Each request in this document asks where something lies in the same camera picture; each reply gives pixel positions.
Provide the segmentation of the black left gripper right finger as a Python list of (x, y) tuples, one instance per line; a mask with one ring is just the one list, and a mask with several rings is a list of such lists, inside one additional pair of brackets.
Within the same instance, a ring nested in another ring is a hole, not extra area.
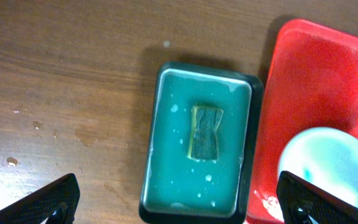
[(289, 171), (282, 171), (277, 197), (285, 224), (358, 223), (358, 208)]

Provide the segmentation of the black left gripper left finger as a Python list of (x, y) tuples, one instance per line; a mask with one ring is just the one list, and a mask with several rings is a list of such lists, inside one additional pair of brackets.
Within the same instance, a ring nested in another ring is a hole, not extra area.
[(0, 210), (0, 223), (72, 224), (79, 199), (77, 179), (69, 173)]

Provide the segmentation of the yellow green scrub sponge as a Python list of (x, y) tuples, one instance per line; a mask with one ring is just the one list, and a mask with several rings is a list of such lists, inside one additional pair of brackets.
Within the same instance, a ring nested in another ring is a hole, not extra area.
[(191, 109), (191, 130), (187, 157), (193, 160), (219, 159), (218, 130), (224, 111), (195, 105)]

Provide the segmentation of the light blue plate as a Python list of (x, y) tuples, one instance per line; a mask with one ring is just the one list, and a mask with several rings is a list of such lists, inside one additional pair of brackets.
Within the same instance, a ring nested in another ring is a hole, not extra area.
[(300, 132), (285, 146), (278, 172), (289, 171), (358, 208), (358, 139), (334, 128)]

